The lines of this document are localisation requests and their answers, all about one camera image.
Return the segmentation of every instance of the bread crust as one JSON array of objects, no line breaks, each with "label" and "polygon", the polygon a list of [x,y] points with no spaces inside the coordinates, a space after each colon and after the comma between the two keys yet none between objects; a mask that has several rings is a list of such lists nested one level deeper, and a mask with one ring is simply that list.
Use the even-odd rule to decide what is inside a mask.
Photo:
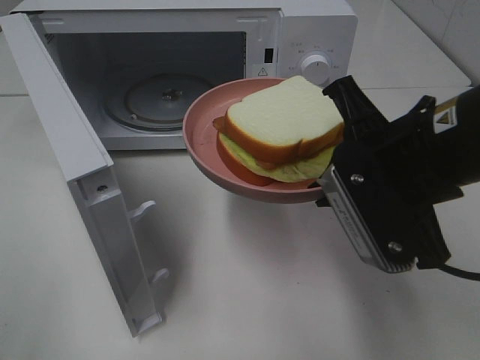
[{"label": "bread crust", "polygon": [[236,126],[228,116],[216,118],[214,126],[225,134],[246,152],[250,153],[258,164],[265,169],[272,169],[282,164],[293,163],[318,155],[323,149],[337,145],[343,140],[344,123],[333,127],[328,133],[315,139],[301,140],[292,145],[272,145],[254,139],[249,134]]},{"label": "bread crust", "polygon": [[257,175],[255,172],[250,171],[240,161],[238,161],[233,154],[225,147],[220,140],[220,132],[217,133],[217,151],[220,155],[225,166],[230,170],[233,175],[252,185],[266,186],[271,184],[275,180],[266,176]]}]

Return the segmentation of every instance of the microwave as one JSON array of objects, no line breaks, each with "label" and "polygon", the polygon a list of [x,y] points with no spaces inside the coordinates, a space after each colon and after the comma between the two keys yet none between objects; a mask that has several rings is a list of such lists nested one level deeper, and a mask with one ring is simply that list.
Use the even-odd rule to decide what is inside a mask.
[{"label": "microwave", "polygon": [[135,223],[155,201],[126,208],[108,151],[184,149],[188,107],[222,83],[328,85],[356,25],[344,0],[25,0],[0,18],[133,336],[163,321],[169,270],[146,267]]}]

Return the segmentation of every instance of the robotic arm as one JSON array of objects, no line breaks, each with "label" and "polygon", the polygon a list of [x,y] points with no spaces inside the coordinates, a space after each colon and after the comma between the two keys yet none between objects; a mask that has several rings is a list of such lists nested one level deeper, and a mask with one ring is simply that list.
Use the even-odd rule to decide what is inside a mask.
[{"label": "robotic arm", "polygon": [[441,269],[451,256],[433,205],[463,196],[480,181],[480,87],[445,103],[424,96],[405,116],[388,122],[351,76],[323,93],[345,123],[344,141],[317,180],[360,258],[390,273]]}]

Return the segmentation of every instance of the screw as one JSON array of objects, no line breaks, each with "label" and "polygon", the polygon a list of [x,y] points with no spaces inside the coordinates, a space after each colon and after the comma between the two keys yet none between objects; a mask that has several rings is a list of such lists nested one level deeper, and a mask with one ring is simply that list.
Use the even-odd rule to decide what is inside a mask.
[{"label": "screw", "polygon": [[404,247],[395,241],[390,241],[388,243],[388,249],[390,250],[391,253],[398,254],[404,249]]},{"label": "screw", "polygon": [[162,99],[167,101],[175,101],[183,95],[182,90],[177,90],[175,88],[168,88],[166,91],[162,92]]},{"label": "screw", "polygon": [[99,187],[97,187],[97,192],[104,193],[105,191],[107,191],[107,189],[108,189],[108,186],[100,185]]},{"label": "screw", "polygon": [[365,178],[361,174],[353,174],[352,176],[350,176],[350,181],[354,185],[360,185],[364,180]]}]

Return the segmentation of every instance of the white tile wall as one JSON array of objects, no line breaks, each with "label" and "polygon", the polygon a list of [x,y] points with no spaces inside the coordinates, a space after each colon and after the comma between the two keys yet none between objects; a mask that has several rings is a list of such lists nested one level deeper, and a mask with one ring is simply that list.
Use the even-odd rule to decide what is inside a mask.
[{"label": "white tile wall", "polygon": [[480,84],[479,0],[393,0],[474,85]]},{"label": "white tile wall", "polygon": [[22,0],[0,0],[0,17],[7,15],[10,10],[15,8]]}]

